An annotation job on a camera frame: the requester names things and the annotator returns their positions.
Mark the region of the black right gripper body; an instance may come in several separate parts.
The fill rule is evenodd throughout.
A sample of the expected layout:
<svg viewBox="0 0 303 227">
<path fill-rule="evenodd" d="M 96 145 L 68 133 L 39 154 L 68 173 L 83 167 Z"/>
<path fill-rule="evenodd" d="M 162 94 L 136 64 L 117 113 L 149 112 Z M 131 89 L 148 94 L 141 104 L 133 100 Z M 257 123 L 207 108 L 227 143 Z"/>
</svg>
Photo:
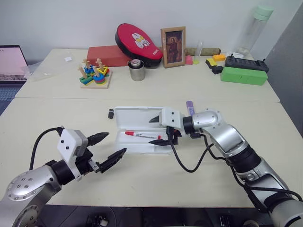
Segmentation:
<svg viewBox="0 0 303 227">
<path fill-rule="evenodd" d="M 168 144 L 178 145 L 178 139 L 182 137 L 182 134 L 179 130 L 174 129 L 173 127 L 166 127 L 167 141 Z"/>
</svg>

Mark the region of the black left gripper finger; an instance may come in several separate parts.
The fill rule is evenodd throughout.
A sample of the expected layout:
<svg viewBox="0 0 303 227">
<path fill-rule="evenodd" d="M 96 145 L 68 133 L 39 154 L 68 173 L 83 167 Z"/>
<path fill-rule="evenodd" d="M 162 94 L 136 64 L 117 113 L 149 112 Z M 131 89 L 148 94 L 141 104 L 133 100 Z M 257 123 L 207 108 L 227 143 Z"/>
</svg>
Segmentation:
<svg viewBox="0 0 303 227">
<path fill-rule="evenodd" d="M 108 169 L 110 169 L 112 166 L 118 163 L 120 159 L 122 159 L 123 155 L 125 154 L 127 148 L 123 148 L 119 151 L 116 151 L 112 155 L 107 157 L 107 160 L 99 164 L 99 171 L 100 173 L 106 172 Z"/>
<path fill-rule="evenodd" d="M 96 133 L 94 135 L 87 137 L 87 139 L 88 139 L 87 146 L 94 146 L 94 145 L 98 144 L 108 135 L 109 135 L 108 132 L 100 132 L 100 133 Z"/>
</svg>

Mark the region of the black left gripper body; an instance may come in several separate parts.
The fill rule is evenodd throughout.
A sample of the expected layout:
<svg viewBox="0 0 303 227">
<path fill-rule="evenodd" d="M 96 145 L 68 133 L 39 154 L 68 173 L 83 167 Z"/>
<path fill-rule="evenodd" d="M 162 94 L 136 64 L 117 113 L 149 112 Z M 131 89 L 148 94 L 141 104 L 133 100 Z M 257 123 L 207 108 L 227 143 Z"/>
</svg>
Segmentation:
<svg viewBox="0 0 303 227">
<path fill-rule="evenodd" d="M 85 149 L 83 155 L 76 158 L 75 164 L 81 175 L 100 171 L 98 163 L 94 162 L 92 157 L 93 154 L 88 149 Z"/>
</svg>

